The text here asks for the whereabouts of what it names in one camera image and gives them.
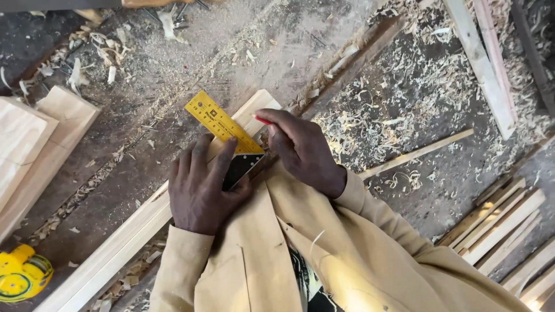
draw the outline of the hand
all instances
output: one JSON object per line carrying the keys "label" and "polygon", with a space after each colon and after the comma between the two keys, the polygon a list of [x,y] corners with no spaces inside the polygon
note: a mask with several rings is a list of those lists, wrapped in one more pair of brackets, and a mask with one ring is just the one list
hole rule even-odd
{"label": "hand", "polygon": [[209,170],[206,154],[212,137],[211,134],[202,135],[173,162],[168,192],[171,215],[177,228],[213,236],[225,219],[247,200],[252,189],[248,179],[244,178],[233,191],[221,190],[237,138],[231,137],[224,143],[224,148],[214,159],[214,167]]}
{"label": "hand", "polygon": [[268,143],[289,173],[331,199],[341,196],[347,170],[335,163],[319,125],[284,110],[266,108],[256,115],[274,122],[268,128]]}

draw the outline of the person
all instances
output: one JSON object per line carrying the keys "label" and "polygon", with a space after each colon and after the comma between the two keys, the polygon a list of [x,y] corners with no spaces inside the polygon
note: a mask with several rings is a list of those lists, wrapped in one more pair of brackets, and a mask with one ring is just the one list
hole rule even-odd
{"label": "person", "polygon": [[529,311],[435,247],[336,164],[320,127],[262,109],[281,162],[231,192],[237,145],[210,169],[203,135],[174,162],[170,225],[150,311]]}

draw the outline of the tape measure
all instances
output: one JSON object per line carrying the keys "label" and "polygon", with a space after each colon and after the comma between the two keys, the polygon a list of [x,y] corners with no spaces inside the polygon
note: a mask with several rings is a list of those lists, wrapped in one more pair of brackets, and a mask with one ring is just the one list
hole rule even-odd
{"label": "tape measure", "polygon": [[44,289],[54,270],[43,256],[21,244],[11,253],[0,253],[0,301],[18,302]]}
{"label": "tape measure", "polygon": [[195,95],[185,109],[222,142],[237,137],[235,154],[263,153],[264,150],[204,90]]}

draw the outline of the fingernail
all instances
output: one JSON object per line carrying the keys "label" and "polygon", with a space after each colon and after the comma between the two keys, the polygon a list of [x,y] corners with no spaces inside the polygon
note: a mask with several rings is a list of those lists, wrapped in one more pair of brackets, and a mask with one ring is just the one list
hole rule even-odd
{"label": "fingernail", "polygon": [[275,129],[275,126],[274,126],[273,124],[271,124],[271,125],[268,127],[268,132],[270,133],[270,136],[271,136],[271,137],[273,137],[274,134],[276,133],[276,129]]}

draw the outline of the red pencil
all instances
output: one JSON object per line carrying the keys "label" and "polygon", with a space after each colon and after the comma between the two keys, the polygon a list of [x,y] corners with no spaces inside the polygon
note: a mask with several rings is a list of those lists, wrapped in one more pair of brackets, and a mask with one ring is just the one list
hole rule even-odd
{"label": "red pencil", "polygon": [[254,119],[260,121],[260,122],[263,123],[263,124],[273,124],[273,122],[271,122],[271,121],[269,121],[269,120],[266,120],[266,119],[264,119],[264,118],[260,118],[260,117],[258,117],[257,115],[251,114],[251,116],[253,116]]}

